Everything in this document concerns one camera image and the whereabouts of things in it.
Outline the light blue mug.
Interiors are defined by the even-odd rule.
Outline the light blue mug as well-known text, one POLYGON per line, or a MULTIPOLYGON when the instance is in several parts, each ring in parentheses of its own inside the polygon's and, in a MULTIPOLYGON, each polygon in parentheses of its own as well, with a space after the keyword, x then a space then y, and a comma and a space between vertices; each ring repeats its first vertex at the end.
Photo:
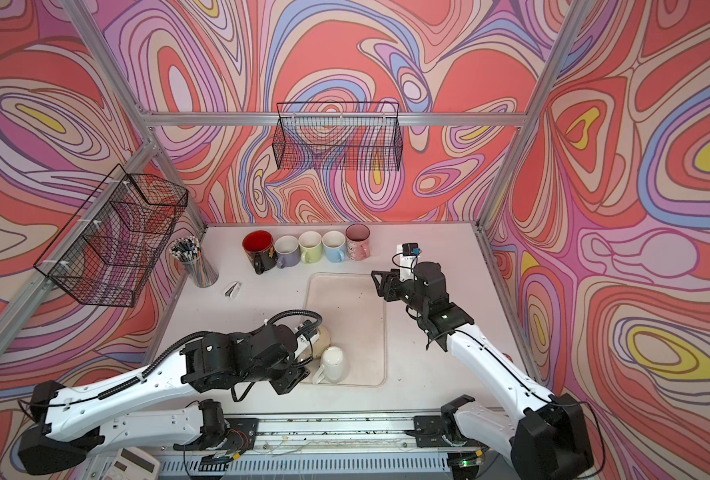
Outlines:
POLYGON ((346 236, 340 231, 328 231, 322 236, 324 255, 331 263, 341 263, 346 256, 346 236))

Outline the black mug red inside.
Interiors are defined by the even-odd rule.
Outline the black mug red inside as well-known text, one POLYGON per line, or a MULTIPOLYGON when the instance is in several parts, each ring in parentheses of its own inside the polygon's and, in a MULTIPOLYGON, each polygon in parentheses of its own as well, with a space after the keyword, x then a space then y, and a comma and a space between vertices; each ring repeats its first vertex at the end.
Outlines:
POLYGON ((242 240, 242 248, 257 275, 273 269, 277 263, 274 239, 270 232, 256 230, 242 240))

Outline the beige serving tray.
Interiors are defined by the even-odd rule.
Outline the beige serving tray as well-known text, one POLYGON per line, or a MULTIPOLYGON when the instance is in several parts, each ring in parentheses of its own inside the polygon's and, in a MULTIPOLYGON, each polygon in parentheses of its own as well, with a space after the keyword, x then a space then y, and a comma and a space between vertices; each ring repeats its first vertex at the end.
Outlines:
POLYGON ((385 303, 367 274, 316 273, 305 307, 322 315, 330 345, 343 351, 343 386, 377 387, 387 373, 385 303))

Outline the white mug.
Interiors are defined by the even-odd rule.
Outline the white mug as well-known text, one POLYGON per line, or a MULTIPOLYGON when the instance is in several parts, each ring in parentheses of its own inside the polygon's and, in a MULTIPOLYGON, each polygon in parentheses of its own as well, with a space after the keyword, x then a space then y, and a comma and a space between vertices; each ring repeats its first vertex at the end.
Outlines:
POLYGON ((345 352, 338 346, 325 349, 320 357, 319 367, 313 374, 312 383, 340 383, 348 373, 348 364, 345 352))

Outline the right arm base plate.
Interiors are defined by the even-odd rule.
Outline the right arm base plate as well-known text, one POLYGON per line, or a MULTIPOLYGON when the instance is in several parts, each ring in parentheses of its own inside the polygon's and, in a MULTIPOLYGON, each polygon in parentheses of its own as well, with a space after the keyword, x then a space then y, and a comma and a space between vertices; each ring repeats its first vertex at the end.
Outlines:
POLYGON ((463 437, 440 415, 417 415, 405 434, 415 439, 419 448, 479 448, 478 441, 463 437))

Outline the pink mug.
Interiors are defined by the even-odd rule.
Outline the pink mug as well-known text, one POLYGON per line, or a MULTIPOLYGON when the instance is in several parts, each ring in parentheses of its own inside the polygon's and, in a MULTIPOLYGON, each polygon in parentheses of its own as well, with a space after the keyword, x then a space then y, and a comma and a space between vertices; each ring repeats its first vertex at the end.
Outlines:
POLYGON ((362 261, 370 256, 370 229, 364 224, 352 224, 345 230, 346 253, 353 261, 362 261))

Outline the beige teapot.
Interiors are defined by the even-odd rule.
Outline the beige teapot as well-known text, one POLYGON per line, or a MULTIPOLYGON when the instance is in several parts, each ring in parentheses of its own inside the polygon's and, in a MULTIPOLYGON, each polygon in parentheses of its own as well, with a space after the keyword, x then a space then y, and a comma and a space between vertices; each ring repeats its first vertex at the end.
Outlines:
POLYGON ((319 361, 323 352, 331 346, 331 336, 328 329, 320 325, 314 331, 300 334, 301 329, 302 325, 299 325, 294 330, 297 336, 294 362, 305 364, 319 361))

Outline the light green mug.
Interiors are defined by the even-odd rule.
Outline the light green mug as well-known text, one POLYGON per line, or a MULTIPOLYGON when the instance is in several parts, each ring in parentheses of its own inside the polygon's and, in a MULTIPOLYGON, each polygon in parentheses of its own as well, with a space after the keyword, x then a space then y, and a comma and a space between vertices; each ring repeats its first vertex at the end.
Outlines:
POLYGON ((298 237, 302 263, 314 264, 323 257, 322 236, 316 231, 307 231, 298 237))

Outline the purple mug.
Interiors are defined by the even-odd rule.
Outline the purple mug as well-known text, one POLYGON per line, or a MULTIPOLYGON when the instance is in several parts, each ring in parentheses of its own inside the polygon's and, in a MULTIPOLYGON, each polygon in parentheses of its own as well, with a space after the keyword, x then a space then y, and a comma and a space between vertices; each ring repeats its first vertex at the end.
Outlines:
POLYGON ((301 262, 301 251, 298 239, 293 235, 284 235, 274 242, 277 254, 276 267, 279 269, 291 268, 301 262))

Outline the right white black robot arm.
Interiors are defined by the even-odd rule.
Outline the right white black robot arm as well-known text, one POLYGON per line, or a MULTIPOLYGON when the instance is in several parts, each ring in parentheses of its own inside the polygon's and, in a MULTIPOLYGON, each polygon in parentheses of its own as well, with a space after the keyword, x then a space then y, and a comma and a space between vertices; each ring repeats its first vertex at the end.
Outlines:
POLYGON ((371 273, 377 295, 400 301, 434 343, 467 367, 502 407, 497 413, 462 395, 441 408, 441 438, 479 442, 508 459, 522 479, 580 479, 595 464, 581 403, 557 396, 498 350, 451 301, 435 262, 371 273))

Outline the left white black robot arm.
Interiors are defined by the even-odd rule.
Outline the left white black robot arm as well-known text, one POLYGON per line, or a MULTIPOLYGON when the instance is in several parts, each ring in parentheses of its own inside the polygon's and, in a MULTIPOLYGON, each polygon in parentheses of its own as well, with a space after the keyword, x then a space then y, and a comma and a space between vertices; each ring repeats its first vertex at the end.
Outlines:
POLYGON ((71 469, 90 456, 125 447, 171 445, 178 451, 239 452, 244 436, 231 441, 220 402, 196 400, 173 410, 165 401, 224 390, 244 400, 236 386, 267 382, 278 395, 309 376, 309 351, 320 324, 292 329, 272 318, 250 332, 198 331, 170 345, 149 365, 78 387, 56 381, 35 386, 28 404, 33 421, 21 437, 17 456, 30 475, 71 469))

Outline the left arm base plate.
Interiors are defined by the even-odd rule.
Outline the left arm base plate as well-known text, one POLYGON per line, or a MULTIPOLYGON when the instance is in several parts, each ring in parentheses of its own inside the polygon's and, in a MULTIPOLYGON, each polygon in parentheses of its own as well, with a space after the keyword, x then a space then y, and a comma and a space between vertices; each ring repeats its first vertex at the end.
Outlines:
POLYGON ((255 444, 258 420, 254 418, 227 418, 219 422, 207 421, 199 435, 189 443, 174 444, 176 451, 245 452, 255 444))

